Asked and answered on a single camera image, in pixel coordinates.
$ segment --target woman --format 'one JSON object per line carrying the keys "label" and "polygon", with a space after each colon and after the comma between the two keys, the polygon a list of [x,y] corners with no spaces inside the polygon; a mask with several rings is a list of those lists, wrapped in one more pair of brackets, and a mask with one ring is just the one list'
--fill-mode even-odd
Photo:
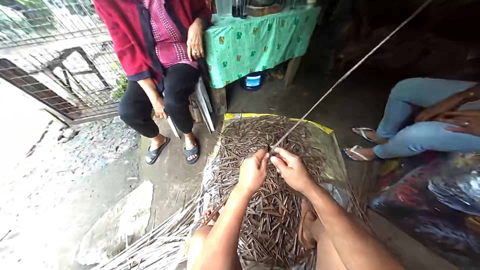
{"label": "woman", "polygon": [[376,131],[352,130],[378,144],[345,149],[353,160],[407,157],[426,150],[480,151],[480,85],[430,78],[403,80],[392,89]]}
{"label": "woman", "polygon": [[119,105],[121,119],[152,139],[145,157],[153,164],[170,138],[151,118],[171,117],[185,134],[188,164],[198,160],[189,96],[204,66],[202,36],[211,12],[201,0],[94,0],[105,22],[128,86]]}

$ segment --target metal fence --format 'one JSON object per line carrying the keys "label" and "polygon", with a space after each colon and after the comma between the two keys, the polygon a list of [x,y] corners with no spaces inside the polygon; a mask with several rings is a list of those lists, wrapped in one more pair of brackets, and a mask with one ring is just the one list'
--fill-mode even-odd
{"label": "metal fence", "polygon": [[0,0],[0,77],[69,123],[116,113],[127,84],[91,0]]}

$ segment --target white flip-flop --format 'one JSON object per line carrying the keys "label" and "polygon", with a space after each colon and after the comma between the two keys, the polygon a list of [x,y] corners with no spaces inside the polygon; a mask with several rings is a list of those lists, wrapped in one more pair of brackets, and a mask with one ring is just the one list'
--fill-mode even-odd
{"label": "white flip-flop", "polygon": [[366,140],[369,140],[371,142],[373,142],[372,140],[370,140],[367,135],[365,134],[365,130],[368,130],[368,131],[373,131],[373,132],[376,132],[375,130],[369,128],[369,127],[352,127],[352,131],[355,133],[355,134],[358,134],[356,133],[354,130],[360,130],[360,133],[361,133],[361,136],[366,139]]}
{"label": "white flip-flop", "polygon": [[350,152],[354,153],[355,155],[361,157],[363,160],[365,160],[365,161],[370,161],[370,160],[369,160],[368,158],[366,158],[364,155],[362,155],[362,154],[360,154],[359,152],[355,151],[355,150],[357,150],[358,148],[362,148],[362,147],[356,145],[356,146],[352,147],[350,150],[347,150],[347,148],[345,148],[345,149],[344,149],[344,152],[345,152],[345,154],[347,155],[347,157],[349,157],[348,154],[347,154],[347,151],[350,151]]}

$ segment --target foot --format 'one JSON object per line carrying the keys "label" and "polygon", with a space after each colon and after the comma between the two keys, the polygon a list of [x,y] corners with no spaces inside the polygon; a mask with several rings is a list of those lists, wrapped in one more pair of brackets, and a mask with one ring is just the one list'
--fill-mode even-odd
{"label": "foot", "polygon": [[166,141],[167,141],[167,137],[159,133],[157,136],[152,138],[152,143],[150,144],[148,151],[159,149],[160,146],[162,146]]}
{"label": "foot", "polygon": [[[362,136],[360,129],[353,127],[353,128],[352,128],[352,131],[355,132],[355,133],[357,133],[358,135]],[[388,142],[388,140],[386,140],[386,139],[384,139],[384,138],[382,138],[382,137],[379,137],[375,131],[372,131],[372,130],[363,130],[363,132],[365,133],[365,136],[367,136],[367,138],[369,138],[370,140],[372,140],[374,143],[377,143],[377,144],[379,144],[379,145],[382,145],[382,144]]]}
{"label": "foot", "polygon": [[[195,136],[193,136],[193,133],[190,132],[188,134],[185,134],[185,149],[186,150],[191,150],[195,145],[197,145],[197,141],[195,140]],[[191,155],[187,157],[187,160],[192,160],[196,158],[198,155]]]}
{"label": "foot", "polygon": [[[208,223],[206,223],[207,219],[212,215],[213,213],[213,210],[214,208],[213,207],[210,207],[207,212],[200,218],[200,224],[202,226],[205,226],[205,225],[209,225]],[[209,221],[209,223],[215,223],[216,220],[218,219],[218,212],[212,216],[212,219]]]}
{"label": "foot", "polygon": [[355,149],[355,152],[363,155],[364,157],[367,158],[367,160],[364,160],[361,156],[353,153],[350,151],[351,148],[345,148],[345,153],[353,160],[357,161],[370,161],[376,157],[375,152],[373,151],[373,148],[357,148]]}
{"label": "foot", "polygon": [[315,209],[312,204],[306,199],[302,199],[300,211],[303,218],[303,222],[300,223],[301,227],[299,228],[300,242],[305,248],[311,249],[316,246],[317,242],[312,231],[312,226],[317,220],[317,215],[315,214]]}

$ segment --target black sandal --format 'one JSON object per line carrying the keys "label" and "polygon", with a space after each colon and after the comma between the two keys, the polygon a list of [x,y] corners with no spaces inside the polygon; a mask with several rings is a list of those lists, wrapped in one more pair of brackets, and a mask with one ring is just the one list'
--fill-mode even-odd
{"label": "black sandal", "polygon": [[167,140],[162,144],[162,146],[160,146],[159,148],[157,148],[153,151],[148,151],[147,152],[147,155],[145,156],[145,161],[147,162],[148,165],[152,165],[153,163],[155,163],[156,159],[158,159],[158,156],[160,156],[160,153],[162,153],[162,150],[170,142],[170,138],[169,137],[166,137],[166,138],[167,138]]}
{"label": "black sandal", "polygon": [[[188,160],[188,157],[191,155],[197,155],[197,156],[192,160]],[[198,142],[192,149],[190,150],[185,149],[185,160],[187,161],[187,164],[194,164],[195,162],[197,162],[199,156],[200,156],[200,151],[198,149]]]}

